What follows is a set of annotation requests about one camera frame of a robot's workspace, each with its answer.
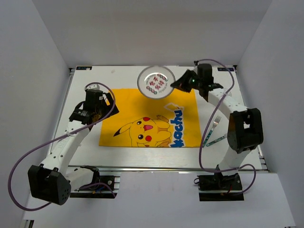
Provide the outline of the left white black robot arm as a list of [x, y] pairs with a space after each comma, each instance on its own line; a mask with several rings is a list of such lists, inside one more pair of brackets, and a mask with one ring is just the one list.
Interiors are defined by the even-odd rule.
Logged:
[[85, 98], [69, 117], [64, 138], [58, 141], [40, 165], [30, 167], [28, 180], [32, 197], [63, 205], [71, 192], [81, 188], [94, 190], [100, 186], [100, 174], [96, 167], [84, 165], [71, 172], [67, 168], [94, 124], [119, 111], [112, 92], [86, 89]]

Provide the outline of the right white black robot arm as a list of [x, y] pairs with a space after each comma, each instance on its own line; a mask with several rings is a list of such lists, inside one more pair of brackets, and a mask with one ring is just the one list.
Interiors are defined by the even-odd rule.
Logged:
[[215, 176], [215, 185], [226, 189], [231, 185], [230, 176], [243, 168], [242, 162], [247, 155], [260, 145], [263, 140], [261, 112], [257, 108], [241, 105], [228, 95], [230, 89], [214, 81], [210, 64], [198, 64], [171, 83], [171, 87], [189, 93], [195, 89], [208, 103], [214, 105], [212, 114], [221, 111], [228, 119], [228, 149], [223, 160], [214, 169], [205, 169], [208, 173], [220, 173]]

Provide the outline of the yellow Pikachu cloth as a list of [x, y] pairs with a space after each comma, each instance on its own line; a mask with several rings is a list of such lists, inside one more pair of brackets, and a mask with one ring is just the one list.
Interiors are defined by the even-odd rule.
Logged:
[[99, 146], [199, 147], [200, 121], [194, 92], [173, 91], [164, 99], [137, 89], [115, 89], [119, 112], [102, 122]]

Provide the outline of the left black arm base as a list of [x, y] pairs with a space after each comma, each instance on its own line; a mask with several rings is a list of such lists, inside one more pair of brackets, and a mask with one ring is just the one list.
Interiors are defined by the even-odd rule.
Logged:
[[100, 171], [100, 176], [91, 187], [82, 187], [73, 191], [71, 198], [82, 199], [114, 199], [120, 187], [121, 172]]

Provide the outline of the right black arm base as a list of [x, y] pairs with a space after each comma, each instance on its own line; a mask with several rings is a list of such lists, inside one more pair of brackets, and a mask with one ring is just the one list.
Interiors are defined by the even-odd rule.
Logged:
[[199, 175], [194, 179], [199, 189], [199, 200], [203, 202], [244, 201], [244, 193], [240, 176]]

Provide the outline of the knife with teal handle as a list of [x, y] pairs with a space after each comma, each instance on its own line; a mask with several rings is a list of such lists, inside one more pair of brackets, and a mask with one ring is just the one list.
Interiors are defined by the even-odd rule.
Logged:
[[209, 147], [209, 146], [211, 146], [211, 145], [214, 145], [214, 144], [216, 144], [216, 143], [218, 143], [218, 142], [224, 140], [225, 138], [227, 138], [227, 134], [225, 134], [225, 135], [223, 135], [223, 136], [221, 136], [221, 137], [219, 137], [219, 138], [217, 138], [217, 139], [215, 139], [215, 140], [213, 140], [213, 141], [207, 143], [206, 146]]

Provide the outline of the right blue table label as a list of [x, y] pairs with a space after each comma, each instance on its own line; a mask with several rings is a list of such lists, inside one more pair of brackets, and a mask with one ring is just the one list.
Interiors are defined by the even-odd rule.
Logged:
[[230, 71], [230, 72], [234, 72], [235, 69], [233, 67], [228, 67], [228, 68], [225, 68], [225, 67], [218, 67], [217, 70], [220, 72], [220, 71]]

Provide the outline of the round patterned plate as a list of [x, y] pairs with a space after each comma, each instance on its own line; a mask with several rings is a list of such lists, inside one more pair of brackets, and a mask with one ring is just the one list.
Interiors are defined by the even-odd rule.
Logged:
[[163, 99], [173, 92], [171, 84], [175, 75], [165, 66], [149, 66], [137, 78], [137, 87], [142, 95], [151, 99]]

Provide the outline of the left blue table label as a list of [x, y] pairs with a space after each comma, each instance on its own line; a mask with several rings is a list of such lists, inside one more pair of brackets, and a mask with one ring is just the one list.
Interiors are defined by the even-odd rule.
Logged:
[[92, 66], [77, 66], [76, 70], [92, 70]]

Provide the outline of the blue table label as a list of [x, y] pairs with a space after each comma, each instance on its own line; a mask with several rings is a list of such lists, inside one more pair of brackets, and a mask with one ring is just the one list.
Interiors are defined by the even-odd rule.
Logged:
[[77, 66], [76, 70], [92, 70], [92, 66]]
[[225, 68], [225, 67], [218, 67], [217, 70], [220, 72], [220, 71], [230, 71], [230, 72], [234, 72], [235, 69], [233, 67], [228, 67], [228, 68]]

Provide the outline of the clear drinking glass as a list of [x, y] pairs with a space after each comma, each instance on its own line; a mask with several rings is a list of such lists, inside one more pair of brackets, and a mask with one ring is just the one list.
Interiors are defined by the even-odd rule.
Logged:
[[224, 89], [224, 92], [225, 92], [225, 94], [226, 94], [227, 96], [232, 96], [232, 93], [231, 93], [230, 90]]

